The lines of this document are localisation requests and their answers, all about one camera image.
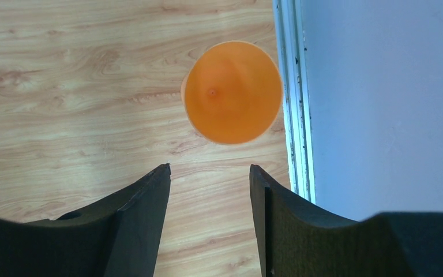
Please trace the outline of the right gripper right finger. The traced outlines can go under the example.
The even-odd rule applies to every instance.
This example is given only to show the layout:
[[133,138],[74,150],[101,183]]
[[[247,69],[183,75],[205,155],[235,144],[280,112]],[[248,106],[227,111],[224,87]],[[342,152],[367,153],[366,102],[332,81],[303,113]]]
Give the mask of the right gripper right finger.
[[263,276],[443,276],[443,212],[333,214],[250,167]]

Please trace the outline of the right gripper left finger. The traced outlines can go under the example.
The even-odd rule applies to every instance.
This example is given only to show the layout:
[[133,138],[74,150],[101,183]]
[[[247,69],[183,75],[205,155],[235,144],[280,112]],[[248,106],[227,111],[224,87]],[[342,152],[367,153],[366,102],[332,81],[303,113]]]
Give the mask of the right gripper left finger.
[[161,164],[55,220],[0,218],[0,276],[152,276],[170,195]]

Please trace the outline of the orange plastic glass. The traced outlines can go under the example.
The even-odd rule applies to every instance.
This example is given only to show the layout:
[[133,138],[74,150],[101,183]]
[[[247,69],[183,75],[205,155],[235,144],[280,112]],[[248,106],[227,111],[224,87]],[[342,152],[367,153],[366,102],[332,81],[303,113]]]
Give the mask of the orange plastic glass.
[[207,49],[184,77],[180,95],[186,115],[207,140],[224,145],[253,141],[275,122],[283,81],[260,47],[228,41]]

